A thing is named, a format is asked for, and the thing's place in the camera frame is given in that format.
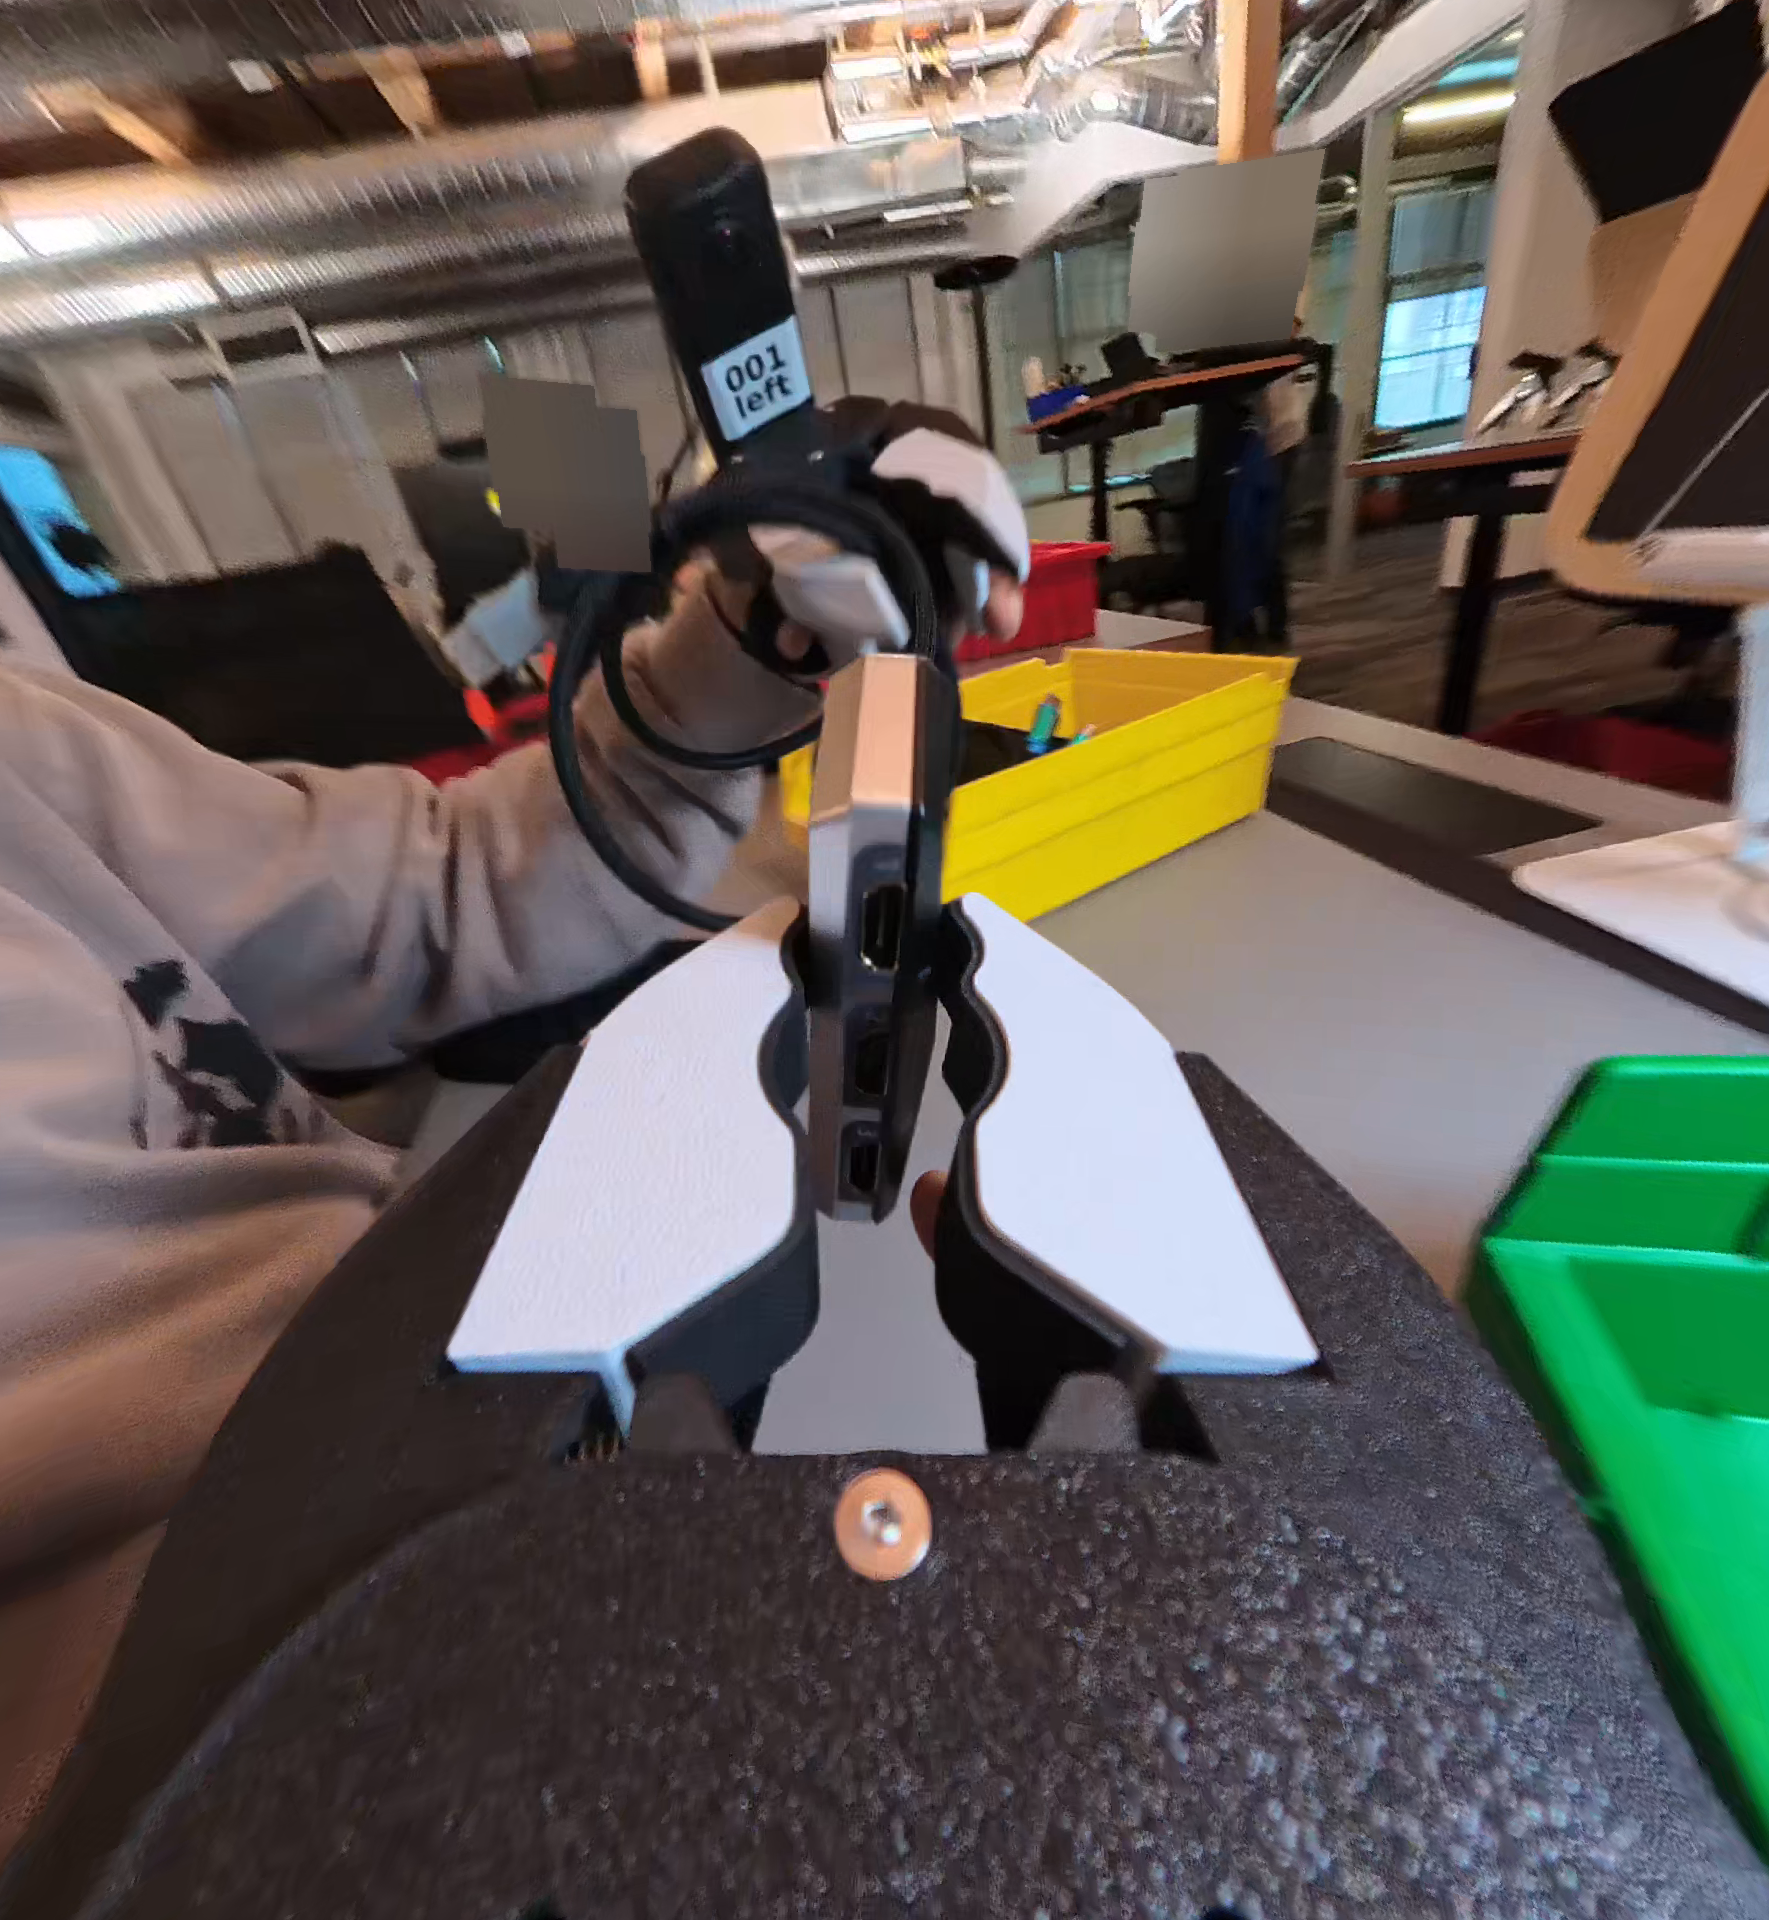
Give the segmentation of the lit monitor screen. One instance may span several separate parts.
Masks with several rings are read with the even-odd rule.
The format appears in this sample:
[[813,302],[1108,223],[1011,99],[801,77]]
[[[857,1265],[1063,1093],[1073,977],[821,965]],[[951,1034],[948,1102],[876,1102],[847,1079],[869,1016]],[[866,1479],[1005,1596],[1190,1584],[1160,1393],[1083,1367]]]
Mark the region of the lit monitor screen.
[[0,501],[12,506],[56,591],[69,597],[108,597],[124,591],[117,554],[43,453],[0,443]]

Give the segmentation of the black bin divider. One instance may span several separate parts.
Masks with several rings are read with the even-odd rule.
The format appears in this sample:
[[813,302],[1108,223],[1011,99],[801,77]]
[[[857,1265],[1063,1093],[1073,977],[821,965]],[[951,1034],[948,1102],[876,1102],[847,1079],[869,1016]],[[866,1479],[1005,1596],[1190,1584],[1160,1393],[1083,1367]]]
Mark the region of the black bin divider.
[[961,721],[951,784],[961,788],[973,780],[991,780],[1011,768],[1041,767],[1050,755],[1060,755],[1071,743],[1073,741],[1060,731],[1037,737],[1027,729]]

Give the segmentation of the black panel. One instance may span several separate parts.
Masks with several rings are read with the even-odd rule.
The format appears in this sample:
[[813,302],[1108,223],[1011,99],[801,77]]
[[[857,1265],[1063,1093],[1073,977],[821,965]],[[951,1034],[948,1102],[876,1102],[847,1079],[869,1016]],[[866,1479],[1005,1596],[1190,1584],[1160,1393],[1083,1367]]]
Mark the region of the black panel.
[[349,545],[79,597],[67,621],[81,680],[216,755],[408,767],[471,737],[463,686]]

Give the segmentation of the silver ventilation duct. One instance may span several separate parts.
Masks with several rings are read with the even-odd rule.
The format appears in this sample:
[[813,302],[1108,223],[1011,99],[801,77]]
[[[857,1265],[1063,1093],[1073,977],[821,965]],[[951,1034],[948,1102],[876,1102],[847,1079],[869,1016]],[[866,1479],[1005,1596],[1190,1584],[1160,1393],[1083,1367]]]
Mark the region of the silver ventilation duct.
[[1219,2],[1031,2],[999,28],[836,51],[826,112],[845,144],[1073,140],[1092,128],[1216,137]]

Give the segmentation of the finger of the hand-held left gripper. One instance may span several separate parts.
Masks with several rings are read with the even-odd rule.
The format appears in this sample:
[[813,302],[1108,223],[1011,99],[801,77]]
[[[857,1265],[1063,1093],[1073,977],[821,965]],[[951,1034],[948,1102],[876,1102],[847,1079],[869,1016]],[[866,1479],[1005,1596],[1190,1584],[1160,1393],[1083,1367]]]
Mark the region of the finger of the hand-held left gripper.
[[873,556],[795,524],[755,524],[755,554],[784,625],[826,652],[908,652],[910,621]]
[[1031,581],[1034,545],[1021,505],[998,454],[951,428],[910,426],[869,454],[869,489],[935,559],[948,587],[979,577]]

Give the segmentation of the black floor lamp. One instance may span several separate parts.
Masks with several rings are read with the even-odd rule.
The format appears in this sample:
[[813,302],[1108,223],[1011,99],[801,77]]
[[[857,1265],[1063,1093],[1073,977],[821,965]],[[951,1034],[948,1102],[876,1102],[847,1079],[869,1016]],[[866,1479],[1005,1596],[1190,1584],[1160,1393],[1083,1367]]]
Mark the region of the black floor lamp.
[[1011,255],[973,255],[948,260],[933,286],[945,296],[966,300],[966,336],[969,336],[969,389],[979,398],[981,440],[999,453],[999,423],[998,423],[998,352],[991,352],[991,292],[1016,275],[1017,260]]

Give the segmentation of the background desk with black legs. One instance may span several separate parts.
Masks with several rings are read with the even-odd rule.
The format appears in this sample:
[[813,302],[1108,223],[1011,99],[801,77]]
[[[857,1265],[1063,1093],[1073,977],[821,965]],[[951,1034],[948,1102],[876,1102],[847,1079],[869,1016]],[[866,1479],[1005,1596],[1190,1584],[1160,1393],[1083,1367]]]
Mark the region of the background desk with black legs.
[[1409,518],[1472,518],[1454,616],[1449,630],[1443,680],[1433,729],[1467,737],[1474,721],[1486,647],[1494,630],[1501,548],[1513,518],[1546,514],[1576,454],[1583,428],[1549,428],[1509,440],[1454,440],[1438,449],[1376,453],[1347,459],[1347,480],[1398,480],[1418,494]]
[[1046,412],[1027,423],[1041,453],[1090,459],[1090,543],[1112,545],[1112,453],[1134,434],[1156,428],[1168,413],[1190,413],[1190,454],[1180,478],[1147,478],[1134,506],[1156,545],[1105,564],[1102,601],[1126,597],[1134,614],[1173,601],[1200,614],[1210,647],[1229,652],[1229,501],[1233,465],[1251,417],[1251,398],[1272,378],[1297,367],[1304,352],[1287,338],[1207,346],[1197,353],[1154,360],[1137,336],[1105,342],[1108,373],[1078,394],[1046,394]]

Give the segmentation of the wooden chair with black back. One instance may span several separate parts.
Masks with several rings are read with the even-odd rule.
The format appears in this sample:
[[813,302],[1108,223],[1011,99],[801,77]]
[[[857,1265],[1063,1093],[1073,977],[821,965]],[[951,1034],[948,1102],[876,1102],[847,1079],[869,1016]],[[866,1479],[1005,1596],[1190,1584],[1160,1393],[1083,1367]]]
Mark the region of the wooden chair with black back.
[[1549,99],[1592,209],[1587,346],[1623,360],[1745,98],[1764,71],[1758,2],[1722,2]]

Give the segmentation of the red cloth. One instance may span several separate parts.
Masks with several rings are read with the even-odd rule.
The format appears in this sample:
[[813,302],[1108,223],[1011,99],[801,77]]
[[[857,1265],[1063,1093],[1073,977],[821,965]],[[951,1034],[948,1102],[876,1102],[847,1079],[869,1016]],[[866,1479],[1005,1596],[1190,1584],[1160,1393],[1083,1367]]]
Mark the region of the red cloth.
[[471,737],[450,747],[412,757],[408,767],[431,784],[460,780],[496,757],[547,741],[547,691],[527,691],[509,702],[494,702],[486,691],[463,691]]

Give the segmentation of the green plastic bin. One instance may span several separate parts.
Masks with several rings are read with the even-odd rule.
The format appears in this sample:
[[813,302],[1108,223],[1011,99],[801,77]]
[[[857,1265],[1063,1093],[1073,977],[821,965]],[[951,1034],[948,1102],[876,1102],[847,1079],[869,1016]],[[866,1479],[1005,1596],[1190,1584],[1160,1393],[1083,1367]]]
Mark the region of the green plastic bin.
[[1769,1860],[1769,1056],[1596,1059],[1464,1300]]

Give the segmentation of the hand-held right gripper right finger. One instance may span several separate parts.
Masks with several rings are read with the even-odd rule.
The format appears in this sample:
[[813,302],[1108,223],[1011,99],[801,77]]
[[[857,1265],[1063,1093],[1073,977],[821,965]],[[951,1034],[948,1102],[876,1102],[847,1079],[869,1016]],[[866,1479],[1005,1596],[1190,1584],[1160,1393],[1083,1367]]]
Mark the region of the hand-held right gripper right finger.
[[999,902],[951,902],[961,1008],[988,1024],[988,1087],[948,1195],[1021,1281],[1137,1376],[1272,1377],[1317,1342],[1216,1146],[1175,1049],[1134,1002]]

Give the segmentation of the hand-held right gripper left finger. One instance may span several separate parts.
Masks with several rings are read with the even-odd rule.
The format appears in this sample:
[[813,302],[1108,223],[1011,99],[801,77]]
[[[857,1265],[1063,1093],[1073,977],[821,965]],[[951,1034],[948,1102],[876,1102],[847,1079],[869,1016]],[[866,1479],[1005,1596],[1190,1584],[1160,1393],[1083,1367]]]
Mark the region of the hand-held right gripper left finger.
[[800,1098],[800,899],[767,899],[583,1043],[448,1336],[460,1376],[594,1377],[621,1430],[696,1377],[759,1430],[821,1283]]

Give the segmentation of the yellow plastic bin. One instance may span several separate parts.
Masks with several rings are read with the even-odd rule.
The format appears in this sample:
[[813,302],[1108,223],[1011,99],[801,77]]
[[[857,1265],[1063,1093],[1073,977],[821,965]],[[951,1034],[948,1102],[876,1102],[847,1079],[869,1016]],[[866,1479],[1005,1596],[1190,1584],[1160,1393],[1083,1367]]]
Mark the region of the yellow plastic bin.
[[948,808],[945,899],[1021,921],[1251,819],[1269,792],[1290,657],[1071,647],[966,677],[960,713],[1027,741],[1060,706],[1051,755],[961,780]]

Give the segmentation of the red plastic bin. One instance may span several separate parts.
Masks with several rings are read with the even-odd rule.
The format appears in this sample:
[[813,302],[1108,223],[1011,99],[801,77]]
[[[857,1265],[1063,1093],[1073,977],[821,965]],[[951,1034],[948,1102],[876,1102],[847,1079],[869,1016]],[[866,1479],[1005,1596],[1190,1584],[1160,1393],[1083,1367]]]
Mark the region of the red plastic bin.
[[1108,543],[1034,543],[1034,564],[1016,636],[961,636],[951,657],[966,663],[1090,641],[1097,636],[1108,559]]
[[1689,800],[1728,802],[1732,795],[1728,743],[1642,717],[1519,711],[1472,731],[1472,741]]

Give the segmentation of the person's left hand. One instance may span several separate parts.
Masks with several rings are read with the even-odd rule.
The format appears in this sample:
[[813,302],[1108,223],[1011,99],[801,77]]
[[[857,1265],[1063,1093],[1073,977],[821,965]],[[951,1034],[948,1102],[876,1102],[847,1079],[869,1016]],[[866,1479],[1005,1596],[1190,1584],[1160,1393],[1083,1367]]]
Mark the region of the person's left hand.
[[[961,417],[908,398],[845,394],[826,412],[836,426],[857,428],[869,453],[910,426],[940,426],[986,443]],[[879,564],[884,581],[910,621],[908,652],[918,650],[918,614],[910,591],[900,581],[902,556],[918,559],[918,576],[930,591],[935,626],[930,650],[945,652],[955,640],[979,630],[999,640],[1016,636],[1027,587],[979,577],[951,591],[940,564],[918,556],[910,534],[873,494],[847,498],[776,465],[733,465],[691,501],[709,505],[711,494],[733,506],[738,506],[744,498],[755,498],[755,505],[787,498],[826,514],[826,525],[795,525],[828,534],[845,548]],[[695,543],[675,564],[669,607],[637,625],[624,641],[624,670],[650,723],[709,755],[801,729],[818,717],[818,686],[863,657],[826,652],[807,630],[784,625],[767,594],[767,571],[755,554],[755,524],[784,518],[725,518],[720,529]]]

